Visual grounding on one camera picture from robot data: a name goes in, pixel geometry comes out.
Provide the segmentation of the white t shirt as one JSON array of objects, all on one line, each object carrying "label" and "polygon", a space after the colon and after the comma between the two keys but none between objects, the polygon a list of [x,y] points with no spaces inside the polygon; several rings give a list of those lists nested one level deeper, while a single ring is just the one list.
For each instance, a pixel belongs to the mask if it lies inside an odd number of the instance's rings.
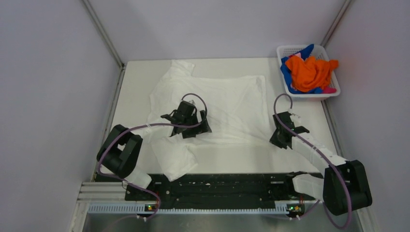
[{"label": "white t shirt", "polygon": [[207,109],[210,132],[193,138],[181,135],[151,143],[163,174],[175,181],[188,173],[244,173],[266,156],[271,132],[266,83],[262,75],[205,78],[195,65],[173,60],[151,92],[148,122],[176,109],[181,101]]}]

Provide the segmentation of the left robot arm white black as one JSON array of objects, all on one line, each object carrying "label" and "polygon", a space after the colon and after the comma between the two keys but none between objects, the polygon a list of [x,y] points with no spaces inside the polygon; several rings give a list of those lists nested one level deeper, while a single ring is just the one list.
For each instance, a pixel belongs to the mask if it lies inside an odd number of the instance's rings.
[{"label": "left robot arm white black", "polygon": [[106,176],[137,186],[137,194],[149,200],[155,194],[152,178],[137,167],[142,146],[163,138],[181,135],[189,139],[207,132],[211,132],[207,109],[198,110],[194,103],[181,101],[177,109],[151,123],[133,128],[114,126],[96,159],[100,168],[109,171]]}]

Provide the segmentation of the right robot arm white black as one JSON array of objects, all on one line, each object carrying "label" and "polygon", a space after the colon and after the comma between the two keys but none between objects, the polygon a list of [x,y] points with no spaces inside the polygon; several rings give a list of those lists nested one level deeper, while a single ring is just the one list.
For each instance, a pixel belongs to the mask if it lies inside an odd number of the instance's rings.
[{"label": "right robot arm white black", "polygon": [[315,177],[304,171],[287,174],[283,192],[289,199],[301,194],[324,202],[333,215],[358,210],[373,203],[364,165],[349,161],[319,143],[303,126],[295,126],[292,115],[282,112],[273,115],[276,129],[270,143],[291,149],[302,155],[321,174]]}]

